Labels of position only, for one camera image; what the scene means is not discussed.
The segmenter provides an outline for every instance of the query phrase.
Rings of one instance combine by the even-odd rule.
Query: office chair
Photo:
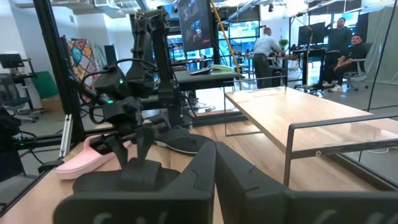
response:
[[[18,110],[22,109],[30,101],[29,97],[21,97],[14,80],[10,74],[0,74],[0,99],[7,110],[14,112],[14,117],[20,120],[35,123],[38,116],[21,115]]]
[[[363,45],[365,46],[366,50],[369,52],[373,44],[365,43]],[[358,91],[358,87],[355,83],[359,82],[358,78],[361,78],[362,80],[366,77],[366,71],[362,71],[361,69],[361,62],[364,63],[365,58],[354,59],[353,61],[356,63],[356,71],[344,73],[343,78],[346,79],[346,81],[343,82],[343,85],[347,84],[347,88],[352,87],[354,88],[355,91]]]

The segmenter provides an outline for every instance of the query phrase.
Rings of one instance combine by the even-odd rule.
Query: man in white shirt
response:
[[[282,51],[276,40],[271,37],[271,28],[264,28],[264,36],[256,40],[254,44],[254,69],[256,78],[271,77],[271,71],[269,70],[268,57],[273,51],[280,52],[282,56],[285,52]],[[270,88],[272,87],[272,79],[257,80],[257,88]]]

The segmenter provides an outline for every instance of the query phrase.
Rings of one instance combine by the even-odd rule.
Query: standing man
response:
[[[264,28],[264,36],[256,40],[254,44],[254,69],[256,70],[256,78],[267,78],[271,77],[271,71],[269,70],[268,56],[275,50],[280,52],[282,56],[285,52],[282,51],[276,40],[271,37],[271,28]],[[270,88],[272,87],[272,79],[257,80],[257,88]]]
[[[337,20],[337,27],[334,29],[332,24],[329,24],[325,27],[326,36],[328,37],[328,50],[330,51],[339,51],[339,52],[330,52],[327,53],[325,58],[325,69],[330,67],[331,65],[336,64],[337,59],[341,56],[341,54],[348,49],[349,44],[351,43],[352,31],[350,28],[345,26],[346,19],[340,18]],[[320,77],[320,85],[325,84],[325,79],[323,77],[323,72],[321,72],[322,76]]]
[[[332,65],[326,68],[326,85],[333,86],[332,80],[337,80],[337,85],[335,85],[331,91],[343,91],[343,75],[346,72],[357,71],[356,62],[354,59],[364,59],[366,58],[368,51],[366,47],[362,44],[362,36],[360,34],[354,34],[351,38],[352,47],[344,51],[343,55],[340,57],[336,65]],[[364,63],[360,64],[361,69],[364,70]]]

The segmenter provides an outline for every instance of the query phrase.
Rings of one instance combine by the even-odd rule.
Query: pink shoe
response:
[[[84,142],[84,150],[82,150],[79,154],[70,159],[68,162],[58,166],[55,169],[55,172],[58,174],[60,179],[76,179],[83,174],[94,171],[115,156],[114,152],[103,156],[96,152],[93,148],[91,148],[90,140],[95,137],[98,136],[91,136],[86,138]],[[124,147],[128,148],[130,147],[131,142],[125,142],[123,145]]]

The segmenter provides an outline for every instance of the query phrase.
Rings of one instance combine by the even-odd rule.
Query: white sneaker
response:
[[[328,87],[334,86],[334,84],[323,81],[322,86],[325,88],[328,88]]]
[[[343,87],[341,87],[340,85],[335,85],[335,87],[333,87],[329,91],[343,91]]]

